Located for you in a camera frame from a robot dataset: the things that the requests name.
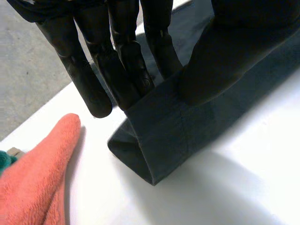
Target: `orange cloth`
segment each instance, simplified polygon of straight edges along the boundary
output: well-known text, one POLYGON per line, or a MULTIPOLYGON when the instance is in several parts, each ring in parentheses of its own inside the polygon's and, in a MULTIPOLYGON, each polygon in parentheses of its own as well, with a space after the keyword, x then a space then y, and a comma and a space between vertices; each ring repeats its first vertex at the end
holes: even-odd
POLYGON ((4 171, 0 224, 65 224, 65 172, 79 135, 79 117, 65 115, 39 145, 4 171))

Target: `folded cloth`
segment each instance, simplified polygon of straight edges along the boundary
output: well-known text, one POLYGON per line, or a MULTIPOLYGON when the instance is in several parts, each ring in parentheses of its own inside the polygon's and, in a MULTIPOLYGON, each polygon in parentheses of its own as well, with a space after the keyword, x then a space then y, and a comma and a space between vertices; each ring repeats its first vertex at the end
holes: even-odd
POLYGON ((40 144, 3 172, 0 224, 65 224, 65 171, 79 134, 79 117, 65 115, 40 144))
MULTIPOLYGON (((189 60, 210 21, 210 16, 201 14, 195 21, 195 13, 194 5, 186 5, 172 15, 169 30, 182 62, 189 60)), ((142 48, 146 46, 145 39, 137 36, 142 48)), ((147 49, 143 52, 145 59, 151 58, 147 49)), ((145 181, 156 185, 298 69, 299 52, 300 31, 224 94, 201 106, 188 106, 179 100, 181 72, 174 74, 125 112, 127 120, 108 141, 110 151, 145 181)), ((150 60, 146 63, 150 74, 157 75, 150 60)))

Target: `white table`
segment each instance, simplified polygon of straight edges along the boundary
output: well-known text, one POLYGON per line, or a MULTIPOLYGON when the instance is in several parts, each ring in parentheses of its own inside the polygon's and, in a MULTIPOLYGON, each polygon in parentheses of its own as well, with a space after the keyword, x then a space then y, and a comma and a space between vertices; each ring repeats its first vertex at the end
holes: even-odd
POLYGON ((155 187, 106 145, 124 113, 114 108, 104 119, 93 118, 72 83, 0 149, 31 150, 67 113, 78 114, 82 123, 66 177, 71 225, 300 224, 300 69, 155 187))

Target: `robotic hand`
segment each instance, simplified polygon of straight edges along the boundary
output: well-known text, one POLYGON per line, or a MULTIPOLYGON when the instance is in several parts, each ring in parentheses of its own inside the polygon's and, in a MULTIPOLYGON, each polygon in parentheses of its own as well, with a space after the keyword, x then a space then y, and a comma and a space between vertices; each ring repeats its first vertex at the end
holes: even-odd
MULTIPOLYGON (((154 88, 135 38, 138 0, 7 1, 25 20, 35 22, 54 47, 93 116, 103 118, 109 115, 112 103, 86 59, 74 20, 122 110, 128 109, 154 88), (117 51, 110 40, 110 22, 117 51)), ((166 78, 180 70, 182 65, 167 32, 173 0, 163 2, 143 0, 142 6, 147 41, 159 70, 166 78)))

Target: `concrete floor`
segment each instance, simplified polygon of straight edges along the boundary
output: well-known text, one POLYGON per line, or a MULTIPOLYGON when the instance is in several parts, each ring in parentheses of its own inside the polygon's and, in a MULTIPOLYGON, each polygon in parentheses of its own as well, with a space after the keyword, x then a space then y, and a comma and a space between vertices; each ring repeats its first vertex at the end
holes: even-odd
MULTIPOLYGON (((142 22, 140 8, 137 24, 142 22)), ((37 26, 19 16, 7 1, 0 2, 0 24, 0 140, 3 140, 71 79, 37 26)), ((91 62, 80 32, 79 40, 91 62)))

